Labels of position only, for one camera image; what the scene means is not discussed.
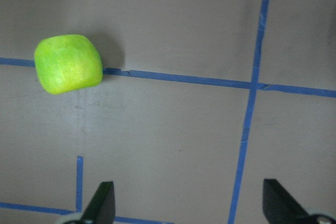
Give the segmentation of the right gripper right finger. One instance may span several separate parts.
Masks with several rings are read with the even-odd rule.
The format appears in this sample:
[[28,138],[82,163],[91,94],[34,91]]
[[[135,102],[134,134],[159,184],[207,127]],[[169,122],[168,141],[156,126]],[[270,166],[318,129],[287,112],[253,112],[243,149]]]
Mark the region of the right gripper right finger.
[[268,223],[310,223],[310,215],[276,179],[264,179],[263,214]]

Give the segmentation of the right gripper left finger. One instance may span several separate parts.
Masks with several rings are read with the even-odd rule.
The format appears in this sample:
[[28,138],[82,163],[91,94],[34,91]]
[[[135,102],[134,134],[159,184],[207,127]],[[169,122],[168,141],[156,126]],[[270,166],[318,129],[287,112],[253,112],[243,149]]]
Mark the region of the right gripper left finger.
[[115,213],[114,183],[101,182],[79,223],[113,224]]

